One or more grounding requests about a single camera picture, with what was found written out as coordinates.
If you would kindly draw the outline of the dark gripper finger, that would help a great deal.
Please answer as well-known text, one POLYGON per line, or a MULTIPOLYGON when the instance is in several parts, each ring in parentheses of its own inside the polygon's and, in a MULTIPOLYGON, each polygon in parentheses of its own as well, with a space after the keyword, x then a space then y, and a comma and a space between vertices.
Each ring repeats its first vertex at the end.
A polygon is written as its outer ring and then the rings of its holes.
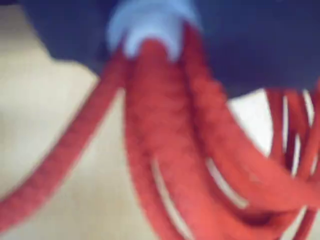
POLYGON ((203 41, 229 98, 311 90, 320 76, 317 0, 199 0, 203 41))
POLYGON ((116 0, 23 0, 21 6, 49 54, 99 74, 109 58, 106 27, 116 0))

